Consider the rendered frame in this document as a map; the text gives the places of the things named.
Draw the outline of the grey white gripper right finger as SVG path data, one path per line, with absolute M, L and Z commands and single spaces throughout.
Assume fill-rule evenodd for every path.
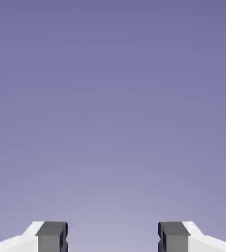
M 226 242 L 205 235 L 193 221 L 158 222 L 158 252 L 226 252 Z

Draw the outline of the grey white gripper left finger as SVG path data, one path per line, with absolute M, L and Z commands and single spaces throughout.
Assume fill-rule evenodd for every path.
M 68 223 L 33 221 L 21 235 L 0 241 L 0 252 L 68 252 Z

